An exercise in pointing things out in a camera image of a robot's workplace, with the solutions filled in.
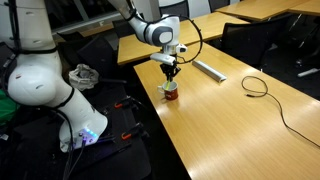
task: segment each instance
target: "power cord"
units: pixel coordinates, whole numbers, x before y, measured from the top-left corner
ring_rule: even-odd
[[[190,60],[185,60],[184,57],[181,57],[181,56],[177,56],[179,58],[181,58],[183,60],[183,62],[178,62],[177,64],[186,64],[186,63],[190,63],[192,62],[193,60],[195,60],[198,55],[200,54],[201,50],[202,50],[202,46],[203,46],[203,38],[202,38],[202,34],[201,34],[201,29],[197,26],[197,24],[194,22],[194,20],[191,20],[189,17],[186,17],[186,16],[182,16],[182,15],[179,15],[179,17],[182,17],[182,18],[185,18],[187,19],[192,25],[193,27],[196,29],[197,33],[198,33],[198,36],[199,36],[199,42],[200,42],[200,47],[199,47],[199,50],[197,52],[197,54],[191,58]]]
[[[63,113],[62,111],[56,109],[56,112],[62,116],[62,118],[67,121],[68,125],[69,125],[69,131],[70,131],[70,142],[69,142],[69,146],[68,146],[68,159],[66,161],[66,165],[64,168],[64,173],[63,173],[63,180],[67,180],[69,178],[70,175],[70,167],[71,167],[71,163],[72,163],[72,156],[73,156],[73,132],[72,132],[72,127],[71,127],[71,123],[70,120],[68,119],[67,115],[65,113]]]
[[[85,145],[86,145],[86,142],[87,142],[87,137],[84,136],[84,137],[82,138],[81,151],[80,151],[80,153],[79,153],[76,161],[73,163],[73,166],[72,166],[72,168],[71,168],[70,171],[69,171],[69,174],[68,174],[68,176],[67,176],[67,179],[69,179],[69,177],[70,177],[70,175],[71,175],[74,167],[75,167],[76,164],[78,163],[78,161],[79,161],[79,159],[80,159],[80,157],[81,157],[81,155],[82,155],[82,153],[83,153],[83,149],[84,149],[84,147],[85,147]]]
[[[252,89],[248,89],[247,87],[245,87],[244,85],[244,82],[247,80],[247,79],[256,79],[256,80],[259,80],[265,87],[265,91],[256,91],[256,90],[252,90]],[[262,79],[258,78],[258,77],[255,77],[255,76],[246,76],[242,79],[242,82],[241,82],[241,86],[244,90],[248,91],[248,92],[251,92],[251,93],[256,93],[257,95],[253,95],[253,94],[245,94],[246,96],[250,97],[250,98],[261,98],[261,97],[264,97],[266,95],[272,97],[279,105],[279,108],[280,108],[280,116],[281,116],[281,119],[282,119],[282,122],[284,124],[284,126],[286,128],[288,128],[289,130],[295,132],[296,134],[298,134],[299,136],[301,136],[302,138],[304,138],[305,140],[309,141],[310,143],[312,143],[313,145],[315,145],[317,148],[320,149],[320,145],[315,143],[314,141],[310,140],[309,138],[307,138],[306,136],[304,136],[303,134],[301,134],[300,132],[298,132],[297,130],[291,128],[285,121],[284,119],[284,116],[283,116],[283,109],[282,109],[282,106],[281,106],[281,103],[279,102],[279,100],[274,97],[273,95],[269,94],[268,93],[268,86],[266,84],[265,81],[263,81]]]
[[[7,83],[6,83],[6,77],[8,70],[10,69],[11,65],[13,64],[14,61],[16,61],[18,55],[12,54],[10,57],[7,57],[6,62],[3,64],[0,70],[0,88],[3,90],[3,92],[6,94],[7,97],[10,98],[8,89],[7,89]]]

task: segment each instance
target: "robotic arm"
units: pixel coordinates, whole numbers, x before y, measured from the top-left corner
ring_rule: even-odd
[[[144,21],[132,0],[109,0],[136,32],[137,39],[152,46],[162,47],[163,53],[154,53],[151,59],[159,61],[167,80],[172,81],[180,68],[177,67],[177,53],[186,52],[187,47],[179,44],[180,20],[177,16],[164,15],[155,22]]]
[[[135,29],[141,42],[162,46],[163,53],[152,54],[151,59],[162,63],[162,71],[172,81],[180,71],[176,54],[187,50],[178,42],[179,18],[166,15],[156,22],[146,22],[132,0],[109,1]],[[10,97],[20,104],[62,112],[66,119],[59,132],[63,152],[81,148],[84,139],[86,146],[96,143],[108,120],[63,80],[44,1],[0,0],[0,24],[0,41],[13,50],[17,61],[8,80]]]

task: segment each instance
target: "crumpled white object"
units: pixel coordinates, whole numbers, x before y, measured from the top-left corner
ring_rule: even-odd
[[[85,64],[78,64],[75,70],[69,72],[71,86],[80,91],[92,89],[98,83],[98,79],[99,73]]]

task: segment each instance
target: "wire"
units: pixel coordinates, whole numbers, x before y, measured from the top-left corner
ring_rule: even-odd
[[[24,50],[22,49],[21,39],[20,39],[20,27],[19,27],[19,18],[18,18],[18,10],[17,10],[17,2],[16,0],[8,0],[8,2],[3,3],[5,6],[9,8],[9,16],[10,16],[10,25],[12,31],[12,40],[14,41],[14,48],[10,48],[15,54],[50,54],[57,50],[56,47],[52,49],[46,50]]]
[[[79,159],[80,159],[80,157],[81,157],[81,155],[82,155],[82,153],[83,153],[83,150],[84,150],[84,147],[85,147],[85,145],[86,145],[86,142],[87,142],[87,138],[86,138],[86,137],[83,137],[83,138],[82,138],[82,145],[81,145],[80,154],[78,155],[76,161],[73,163],[73,166],[72,166],[72,168],[71,168],[70,171],[69,171],[69,174],[68,174],[68,176],[67,176],[67,179],[70,177],[70,175],[71,175],[74,167],[75,167],[76,164],[78,163],[78,161],[79,161]]]
[[[137,100],[137,99],[135,99],[135,98],[133,98],[133,97],[131,97],[131,99],[132,99],[132,101],[138,103],[138,104],[139,104],[141,107],[143,107],[145,110],[151,112],[151,110],[150,110],[145,104],[143,104],[141,101],[139,101],[139,100]]]
[[[181,16],[181,15],[180,15],[179,17],[185,18],[185,19],[187,19],[187,20],[189,20],[189,21],[191,22],[191,24],[193,25],[193,27],[196,29],[196,31],[197,31],[197,33],[198,33],[198,36],[199,36],[199,39],[200,39],[200,47],[199,47],[199,50],[198,50],[197,54],[196,54],[193,58],[191,58],[190,60],[188,60],[188,61],[186,61],[184,58],[182,58],[184,62],[177,62],[177,64],[186,64],[186,63],[190,63],[190,62],[192,62],[193,60],[195,60],[195,59],[198,57],[198,55],[200,54],[200,52],[201,52],[201,50],[202,50],[202,46],[203,46],[203,38],[202,38],[201,30],[200,30],[200,28],[197,26],[197,24],[194,22],[194,20],[191,20],[189,17],[186,17],[186,16]]]
[[[7,73],[8,73],[8,70],[10,69],[12,63],[17,60],[18,56],[19,55],[12,54],[10,57],[7,58],[7,61],[1,67],[1,71],[0,71],[0,77],[1,77],[0,86],[1,86],[1,89],[6,94],[7,97],[10,97],[8,89],[7,89],[7,84],[6,84]]]
[[[247,79],[256,79],[256,80],[259,80],[265,87],[265,91],[256,91],[256,90],[252,90],[252,89],[248,89],[245,87],[244,85],[244,82],[245,80]],[[259,97],[264,97],[266,95],[270,96],[271,98],[273,98],[279,105],[279,108],[280,108],[280,116],[281,116],[281,119],[282,119],[282,122],[284,124],[284,126],[286,128],[288,128],[289,130],[295,132],[296,134],[298,134],[299,136],[301,136],[302,138],[304,138],[305,140],[309,141],[310,143],[312,143],[313,145],[315,145],[317,148],[320,149],[320,145],[315,143],[314,141],[310,140],[309,138],[307,138],[306,136],[304,136],[303,134],[301,134],[300,132],[298,132],[297,130],[291,128],[285,121],[285,118],[284,118],[284,115],[283,115],[283,109],[282,109],[282,106],[281,106],[281,103],[280,101],[274,97],[273,95],[269,94],[268,93],[268,86],[266,84],[265,81],[263,81],[262,79],[258,78],[258,77],[255,77],[255,76],[246,76],[242,79],[242,82],[241,82],[241,86],[243,87],[243,89],[245,89],[246,91],[249,91],[249,92],[253,92],[253,93],[258,93],[258,94],[261,94],[261,95],[252,95],[252,94],[246,94],[246,96],[248,97],[251,97],[251,98],[259,98]]]
[[[69,178],[69,173],[70,173],[70,167],[71,167],[71,163],[72,163],[72,156],[73,156],[73,132],[72,132],[72,126],[70,123],[70,120],[68,119],[67,115],[64,114],[62,111],[55,109],[55,111],[61,115],[64,120],[67,121],[68,125],[69,125],[69,131],[70,131],[70,142],[69,142],[69,146],[68,146],[68,152],[69,152],[69,156],[68,159],[66,161],[66,165],[64,168],[64,173],[63,173],[63,180],[67,180]]]

